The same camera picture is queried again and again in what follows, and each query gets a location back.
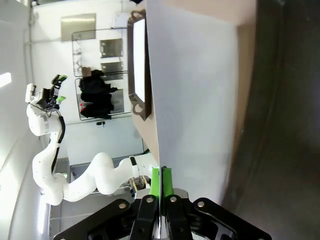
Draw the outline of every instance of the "bolt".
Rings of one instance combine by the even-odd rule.
[[[126,206],[127,206],[127,205],[126,205],[125,203],[121,203],[121,204],[119,204],[119,208],[120,208],[120,209],[125,209],[125,208],[126,208]]]
[[[177,198],[176,198],[175,196],[172,196],[172,197],[170,198],[170,202],[174,203],[175,201],[177,201]]]
[[[198,207],[203,208],[205,206],[205,203],[203,201],[198,202]]]
[[[152,198],[152,197],[148,197],[147,199],[146,199],[146,202],[147,203],[152,203],[154,201],[154,199]]]

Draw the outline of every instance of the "screw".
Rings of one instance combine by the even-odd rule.
[[[203,208],[205,206],[205,203],[203,201],[198,202],[198,207]]]
[[[147,199],[146,199],[146,202],[147,203],[152,203],[154,201],[154,199],[152,198],[152,197],[148,197]]]
[[[126,208],[126,206],[127,206],[127,205],[126,205],[125,203],[121,203],[121,204],[119,204],[119,208],[120,208],[120,209],[125,209],[125,208]]]
[[[175,201],[177,201],[177,198],[176,198],[175,196],[172,196],[172,197],[170,198],[170,202],[174,203]]]

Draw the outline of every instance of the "dark floor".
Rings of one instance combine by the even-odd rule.
[[[258,0],[244,133],[223,206],[273,240],[320,239],[320,1]]]

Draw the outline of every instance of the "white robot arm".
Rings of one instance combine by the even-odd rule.
[[[65,134],[65,122],[59,113],[56,99],[65,76],[56,76],[52,88],[36,91],[36,86],[29,84],[25,101],[28,104],[26,114],[33,134],[42,136],[50,134],[50,143],[32,162],[33,178],[44,191],[48,204],[59,205],[63,199],[69,202],[78,201],[92,193],[96,188],[105,195],[114,193],[121,184],[138,176],[152,177],[152,168],[158,164],[152,155],[145,154],[123,159],[114,168],[111,157],[104,152],[98,153],[87,170],[75,181],[68,183],[66,178],[53,172],[59,146]]]

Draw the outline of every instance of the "robotic arm link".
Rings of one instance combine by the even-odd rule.
[[[59,146],[64,138],[66,125],[59,113],[58,91],[66,76],[57,75],[52,80],[51,89],[41,89],[32,83],[27,86],[25,101],[29,127],[36,136],[50,134],[50,143],[32,162],[33,178],[44,191],[45,201],[59,205],[63,199],[76,202],[89,195],[96,188],[105,195],[114,193],[130,178],[152,177],[152,168],[159,165],[152,155],[145,154],[123,159],[117,168],[111,157],[104,152],[98,153],[86,171],[76,180],[68,183],[61,173],[53,174]]]

